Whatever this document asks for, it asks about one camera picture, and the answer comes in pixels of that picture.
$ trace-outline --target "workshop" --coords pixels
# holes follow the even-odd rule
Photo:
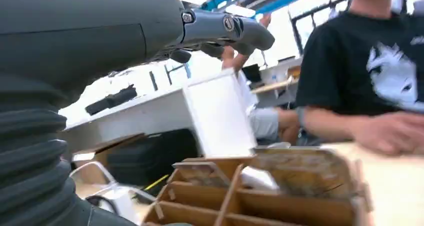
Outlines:
[[[424,0],[0,0],[0,84],[0,226],[424,225]]]

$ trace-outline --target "white shirt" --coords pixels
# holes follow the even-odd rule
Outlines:
[[[246,75],[242,70],[238,72],[237,80],[238,84],[240,85],[241,96],[243,97],[243,105],[246,109],[246,113],[249,115],[250,112],[256,107],[258,98],[251,92]]]

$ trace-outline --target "wooden table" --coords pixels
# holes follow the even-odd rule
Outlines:
[[[251,92],[254,94],[258,94],[258,93],[273,91],[273,90],[277,90],[286,86],[290,86],[292,84],[296,84],[298,81],[299,81],[298,79],[294,79],[294,80],[286,80],[283,82],[272,83],[272,84],[268,84],[268,85],[253,89],[251,90]]]
[[[424,157],[389,158],[354,143],[328,144],[349,161],[360,159],[370,185],[375,226],[424,225]]]

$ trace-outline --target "black t-shirt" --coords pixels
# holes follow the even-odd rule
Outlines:
[[[305,47],[296,103],[345,115],[424,113],[424,18],[346,12],[321,25]]]

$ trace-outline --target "gray shorts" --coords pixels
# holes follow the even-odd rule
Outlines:
[[[257,108],[250,112],[250,125],[256,139],[279,141],[279,117],[274,108]]]

